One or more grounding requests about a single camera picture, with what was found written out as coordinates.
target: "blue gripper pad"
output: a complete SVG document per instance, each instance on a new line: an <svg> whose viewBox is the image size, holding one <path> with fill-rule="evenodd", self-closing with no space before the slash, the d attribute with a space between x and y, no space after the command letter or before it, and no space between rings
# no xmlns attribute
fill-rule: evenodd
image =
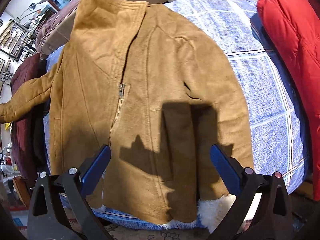
<svg viewBox="0 0 320 240"><path fill-rule="evenodd" d="M220 174L224 185L229 193L235 196L241 194L240 177L230 164L227 156L219 149L217 145L213 145L210 149L211 162Z"/></svg>
<svg viewBox="0 0 320 240"><path fill-rule="evenodd" d="M111 150L109 146L103 147L92 165L81 179L81 195L86 197L91 195L98 184L103 172L108 166L111 159Z"/></svg>

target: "zipper pull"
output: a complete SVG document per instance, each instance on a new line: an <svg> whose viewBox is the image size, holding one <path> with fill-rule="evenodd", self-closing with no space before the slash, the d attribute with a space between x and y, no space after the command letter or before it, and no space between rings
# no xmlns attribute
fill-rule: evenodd
<svg viewBox="0 0 320 240"><path fill-rule="evenodd" d="M120 99L123 99L123 96L124 96L124 86L125 86L125 84L119 85L119 98Z"/></svg>

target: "metal zipper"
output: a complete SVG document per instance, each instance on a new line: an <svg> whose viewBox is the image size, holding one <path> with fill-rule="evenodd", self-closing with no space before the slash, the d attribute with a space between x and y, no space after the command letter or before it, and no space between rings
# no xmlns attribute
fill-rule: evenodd
<svg viewBox="0 0 320 240"><path fill-rule="evenodd" d="M121 83L119 85L119 100L118 100L118 106L117 106L117 111L116 111L116 116L113 120L113 123L111 125L111 128L110 128L110 133L109 133L109 147L111 147L111 133L112 133L112 129L113 127L115 126L116 124L116 121L118 120L119 118L119 115L120 115L120 110L121 110L121 106L122 106L122 101L123 101L123 98L124 98L124 87L125 87L125 84Z"/></svg>

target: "white sherpa lining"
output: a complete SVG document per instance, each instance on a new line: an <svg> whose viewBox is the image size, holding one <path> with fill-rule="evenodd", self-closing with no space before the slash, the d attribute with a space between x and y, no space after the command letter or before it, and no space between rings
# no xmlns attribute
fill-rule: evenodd
<svg viewBox="0 0 320 240"><path fill-rule="evenodd" d="M169 223L166 223L164 225L158 225L161 227L164 227L164 229L171 229L171 228L185 228L185 229L190 229L190 228L195 228L196 227L197 220L191 222L191 223L182 223L177 220L171 220Z"/></svg>
<svg viewBox="0 0 320 240"><path fill-rule="evenodd" d="M245 222L252 220L254 214L257 211L262 193L258 193L254 196L251 207L242 223L240 232L243 231ZM203 226L207 227L209 232L212 233L223 220L225 215L236 200L234 195L225 195L216 200L207 200L198 202L198 216L200 217Z"/></svg>

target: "metal screw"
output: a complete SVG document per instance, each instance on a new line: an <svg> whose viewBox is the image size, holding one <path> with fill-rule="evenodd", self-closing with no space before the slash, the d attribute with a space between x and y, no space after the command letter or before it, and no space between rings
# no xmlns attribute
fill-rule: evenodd
<svg viewBox="0 0 320 240"><path fill-rule="evenodd" d="M77 168L71 168L69 170L69 174L71 174L71 175L76 174L77 171L78 171Z"/></svg>
<svg viewBox="0 0 320 240"><path fill-rule="evenodd" d="M253 173L253 169L251 169L251 168L245 168L245 169L244 169L244 172L245 172L246 174L252 174L252 173Z"/></svg>
<svg viewBox="0 0 320 240"><path fill-rule="evenodd" d="M276 171L275 176L279 179L282 177L282 174L279 171Z"/></svg>
<svg viewBox="0 0 320 240"><path fill-rule="evenodd" d="M47 174L45 172L41 172L39 175L40 178L44 178L45 176L47 176Z"/></svg>

